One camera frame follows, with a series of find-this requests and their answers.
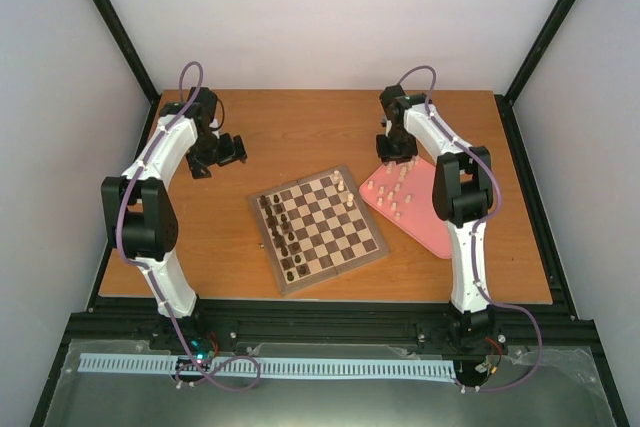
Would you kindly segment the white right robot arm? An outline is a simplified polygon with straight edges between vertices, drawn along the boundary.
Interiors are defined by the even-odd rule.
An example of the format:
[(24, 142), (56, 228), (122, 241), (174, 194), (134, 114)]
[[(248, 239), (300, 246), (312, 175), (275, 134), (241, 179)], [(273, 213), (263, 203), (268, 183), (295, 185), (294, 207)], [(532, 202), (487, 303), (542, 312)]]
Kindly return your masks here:
[(435, 161), (432, 205), (452, 244), (450, 303), (455, 313), (450, 330), (461, 337), (488, 328), (493, 315), (484, 273), (484, 223), (493, 206), (495, 179), (490, 153), (459, 137), (426, 94), (408, 94), (395, 84), (379, 100), (385, 116), (385, 132), (376, 136), (380, 161), (407, 163), (419, 146)]

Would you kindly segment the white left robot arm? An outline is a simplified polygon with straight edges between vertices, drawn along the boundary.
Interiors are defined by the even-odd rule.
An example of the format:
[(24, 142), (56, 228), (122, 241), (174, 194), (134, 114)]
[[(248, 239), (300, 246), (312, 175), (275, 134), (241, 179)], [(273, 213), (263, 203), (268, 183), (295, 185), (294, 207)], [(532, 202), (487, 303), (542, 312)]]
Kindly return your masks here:
[(168, 190), (182, 161), (198, 180), (209, 178), (212, 166), (247, 160), (242, 138), (221, 131), (224, 121), (216, 118), (216, 110), (223, 107), (212, 90), (196, 87), (190, 89), (187, 101), (166, 103), (134, 163), (101, 184), (109, 245), (141, 272), (158, 312), (179, 318), (172, 335), (190, 350), (206, 342), (208, 325), (192, 315), (197, 294), (178, 260), (179, 223)]

